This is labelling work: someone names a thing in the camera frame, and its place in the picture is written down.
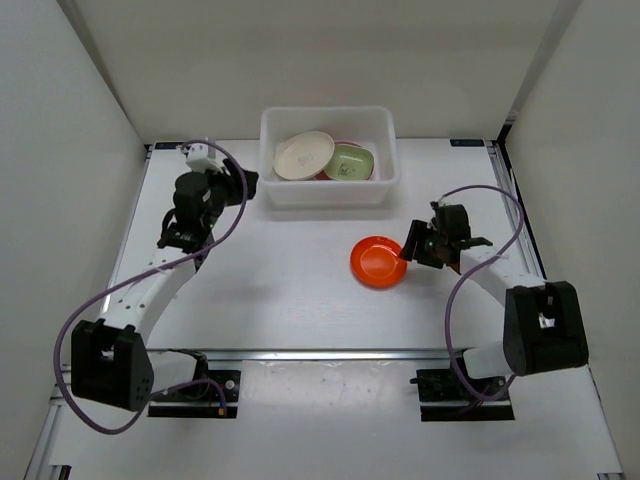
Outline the orange round plate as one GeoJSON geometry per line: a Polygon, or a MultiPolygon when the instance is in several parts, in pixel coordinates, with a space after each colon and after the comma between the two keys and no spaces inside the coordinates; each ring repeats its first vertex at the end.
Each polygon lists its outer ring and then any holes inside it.
{"type": "Polygon", "coordinates": [[[351,250],[351,271],[367,287],[391,288],[404,278],[407,271],[407,262],[399,257],[400,251],[400,245],[388,237],[363,238],[351,250]]]}

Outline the cream round bowl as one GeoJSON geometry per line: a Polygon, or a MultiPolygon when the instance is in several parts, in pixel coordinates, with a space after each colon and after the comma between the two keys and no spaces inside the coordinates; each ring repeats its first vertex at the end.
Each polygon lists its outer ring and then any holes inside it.
{"type": "Polygon", "coordinates": [[[276,147],[273,168],[288,181],[315,177],[329,164],[335,151],[333,138],[322,131],[297,134],[276,147]]]}

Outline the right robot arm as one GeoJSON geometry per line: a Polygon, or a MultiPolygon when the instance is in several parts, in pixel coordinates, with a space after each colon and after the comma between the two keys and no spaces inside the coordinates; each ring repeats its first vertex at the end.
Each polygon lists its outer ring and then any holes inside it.
{"type": "Polygon", "coordinates": [[[432,204],[433,218],[411,222],[399,257],[434,269],[449,267],[459,280],[445,306],[445,344],[452,372],[449,387],[460,399],[480,393],[485,379],[525,377],[581,368],[589,347],[576,288],[519,273],[505,254],[471,233],[461,204],[432,204]],[[453,301],[471,280],[503,307],[502,339],[456,357],[451,336],[453,301]]]}

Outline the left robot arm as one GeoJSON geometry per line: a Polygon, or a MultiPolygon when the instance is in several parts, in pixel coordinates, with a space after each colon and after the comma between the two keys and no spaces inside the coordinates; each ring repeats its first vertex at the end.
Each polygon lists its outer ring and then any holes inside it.
{"type": "Polygon", "coordinates": [[[77,398],[137,411],[155,392],[176,388],[186,399],[206,395],[210,377],[202,354],[187,349],[151,353],[160,317],[204,264],[223,211],[254,198],[259,175],[226,158],[220,168],[180,175],[173,206],[162,221],[145,278],[136,279],[95,321],[71,333],[71,391],[77,398]]]}

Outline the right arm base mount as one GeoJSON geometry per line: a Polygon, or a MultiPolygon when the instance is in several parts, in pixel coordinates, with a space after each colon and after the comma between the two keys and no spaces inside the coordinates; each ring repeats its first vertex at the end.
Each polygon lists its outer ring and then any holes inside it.
{"type": "Polygon", "coordinates": [[[473,397],[451,369],[417,370],[409,383],[417,388],[423,423],[513,421],[509,395],[491,402],[473,397]]]}

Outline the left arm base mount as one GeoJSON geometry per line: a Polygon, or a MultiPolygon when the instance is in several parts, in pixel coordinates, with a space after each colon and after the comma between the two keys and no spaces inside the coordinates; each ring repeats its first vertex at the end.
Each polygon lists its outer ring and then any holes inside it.
{"type": "Polygon", "coordinates": [[[211,363],[188,349],[170,349],[150,355],[154,369],[148,404],[150,418],[235,419],[241,390],[241,370],[211,363]]]}

